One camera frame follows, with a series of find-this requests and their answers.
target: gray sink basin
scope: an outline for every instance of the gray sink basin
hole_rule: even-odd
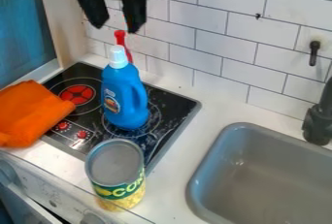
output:
[[[209,223],[331,224],[332,152],[248,123],[222,130],[186,189]]]

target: can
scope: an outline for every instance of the can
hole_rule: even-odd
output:
[[[112,139],[94,147],[86,157],[85,172],[103,209],[130,209],[145,195],[144,155],[130,141]]]

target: stovetop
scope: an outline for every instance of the stovetop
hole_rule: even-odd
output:
[[[109,123],[101,108],[102,70],[77,63],[44,83],[76,109],[51,128],[43,140],[84,160],[97,144],[123,138],[137,144],[145,155],[147,174],[166,153],[200,104],[183,96],[145,84],[149,95],[149,120],[137,130],[121,130]]]

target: countertop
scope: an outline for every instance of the countertop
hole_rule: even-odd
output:
[[[82,61],[102,68],[107,64],[107,59],[92,54],[85,56]],[[144,200],[132,209],[133,212],[152,222],[206,223],[188,208],[184,192],[197,166],[225,126],[235,122],[250,122],[302,140],[300,120],[232,101],[222,94],[212,92],[212,95],[208,95],[192,87],[181,86],[171,79],[159,78],[143,71],[140,73],[144,82],[202,103],[201,111],[196,114],[148,176],[147,194]],[[37,74],[43,76],[30,75],[28,78],[39,79],[40,82],[47,78],[43,70],[37,71]],[[7,149],[7,151],[84,190],[93,192],[84,172],[83,161],[43,141],[37,141],[26,149]]]

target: hook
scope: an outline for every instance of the hook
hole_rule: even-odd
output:
[[[315,63],[317,61],[318,50],[320,49],[320,42],[318,42],[318,41],[310,42],[310,49],[312,50],[312,52],[310,54],[309,65],[315,66]]]

